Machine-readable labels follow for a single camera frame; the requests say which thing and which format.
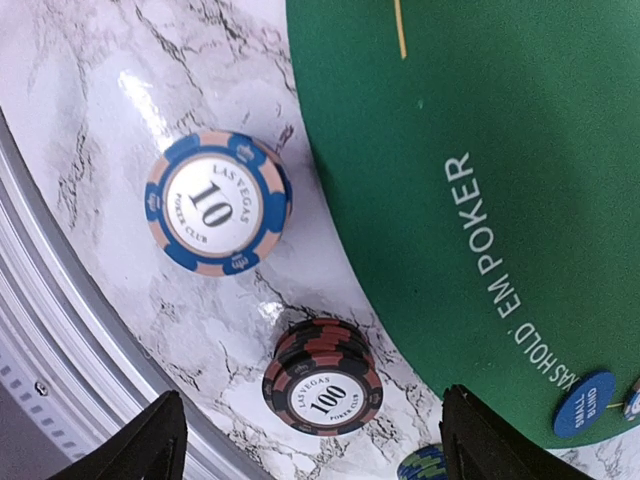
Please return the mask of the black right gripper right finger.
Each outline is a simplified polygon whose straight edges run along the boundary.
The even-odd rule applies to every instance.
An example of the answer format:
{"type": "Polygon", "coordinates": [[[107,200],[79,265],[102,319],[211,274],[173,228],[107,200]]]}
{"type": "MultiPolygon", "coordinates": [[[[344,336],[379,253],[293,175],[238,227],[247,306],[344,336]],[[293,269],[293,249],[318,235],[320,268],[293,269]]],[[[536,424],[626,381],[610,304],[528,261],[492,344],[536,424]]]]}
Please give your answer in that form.
{"type": "Polygon", "coordinates": [[[588,478],[527,439],[463,385],[445,390],[439,428],[450,479],[588,478]]]}

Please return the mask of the blue small blind button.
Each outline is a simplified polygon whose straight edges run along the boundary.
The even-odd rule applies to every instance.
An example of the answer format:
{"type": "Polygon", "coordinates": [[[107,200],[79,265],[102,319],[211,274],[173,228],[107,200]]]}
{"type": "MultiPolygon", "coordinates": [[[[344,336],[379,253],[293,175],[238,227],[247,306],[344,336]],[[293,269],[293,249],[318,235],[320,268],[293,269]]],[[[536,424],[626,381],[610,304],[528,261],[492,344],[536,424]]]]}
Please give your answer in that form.
{"type": "Polygon", "coordinates": [[[554,434],[573,438],[590,429],[610,404],[616,391],[616,378],[607,370],[590,373],[569,392],[553,419],[554,434]]]}

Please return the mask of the brown 100 chip stack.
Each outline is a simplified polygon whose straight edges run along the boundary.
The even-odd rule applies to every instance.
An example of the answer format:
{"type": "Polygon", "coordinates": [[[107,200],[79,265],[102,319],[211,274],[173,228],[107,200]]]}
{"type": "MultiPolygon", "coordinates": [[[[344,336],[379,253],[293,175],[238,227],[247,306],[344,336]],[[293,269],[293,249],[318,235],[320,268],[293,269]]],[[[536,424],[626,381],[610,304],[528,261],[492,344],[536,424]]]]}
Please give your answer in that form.
{"type": "Polygon", "coordinates": [[[289,427],[340,436],[376,416],[383,385],[364,334],[344,320],[316,317],[290,325],[278,339],[262,394],[289,427]]]}

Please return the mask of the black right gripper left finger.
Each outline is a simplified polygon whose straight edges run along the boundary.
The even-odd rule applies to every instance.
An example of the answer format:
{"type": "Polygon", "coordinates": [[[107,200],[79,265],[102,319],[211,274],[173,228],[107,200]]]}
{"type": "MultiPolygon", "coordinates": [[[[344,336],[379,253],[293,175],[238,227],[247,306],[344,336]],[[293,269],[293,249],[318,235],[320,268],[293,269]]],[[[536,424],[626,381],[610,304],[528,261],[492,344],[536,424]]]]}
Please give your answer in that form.
{"type": "Polygon", "coordinates": [[[101,447],[50,479],[181,480],[187,433],[183,401],[167,391],[101,447]]]}

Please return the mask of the blue tan 10 chip stack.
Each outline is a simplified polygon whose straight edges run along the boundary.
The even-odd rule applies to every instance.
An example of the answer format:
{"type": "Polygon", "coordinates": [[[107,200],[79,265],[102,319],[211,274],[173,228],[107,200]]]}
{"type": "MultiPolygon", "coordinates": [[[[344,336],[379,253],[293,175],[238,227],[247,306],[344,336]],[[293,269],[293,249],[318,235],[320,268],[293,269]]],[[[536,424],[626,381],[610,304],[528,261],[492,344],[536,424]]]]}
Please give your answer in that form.
{"type": "Polygon", "coordinates": [[[275,248],[292,212],[293,189],[271,148],[212,130],[163,152],[144,204],[149,229],[171,260],[222,277],[257,266],[275,248]]]}

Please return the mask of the blue white chip mat edge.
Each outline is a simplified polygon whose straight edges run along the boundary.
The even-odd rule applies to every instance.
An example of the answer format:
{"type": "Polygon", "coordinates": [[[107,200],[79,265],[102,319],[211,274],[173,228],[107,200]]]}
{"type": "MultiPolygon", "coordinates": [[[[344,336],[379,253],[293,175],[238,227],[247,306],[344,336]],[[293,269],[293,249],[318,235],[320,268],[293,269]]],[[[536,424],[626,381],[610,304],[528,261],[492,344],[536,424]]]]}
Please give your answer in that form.
{"type": "Polygon", "coordinates": [[[625,420],[632,422],[640,414],[640,379],[637,379],[626,399],[623,410],[625,420]]]}

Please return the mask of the teal 50 chip stack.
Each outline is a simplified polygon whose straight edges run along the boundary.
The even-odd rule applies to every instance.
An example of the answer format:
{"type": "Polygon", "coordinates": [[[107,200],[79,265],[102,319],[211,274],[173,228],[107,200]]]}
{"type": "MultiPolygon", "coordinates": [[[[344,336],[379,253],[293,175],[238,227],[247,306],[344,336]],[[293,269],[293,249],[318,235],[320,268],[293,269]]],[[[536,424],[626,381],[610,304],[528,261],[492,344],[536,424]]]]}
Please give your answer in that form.
{"type": "Polygon", "coordinates": [[[441,444],[422,447],[405,457],[396,470],[399,480],[447,480],[441,444]]]}

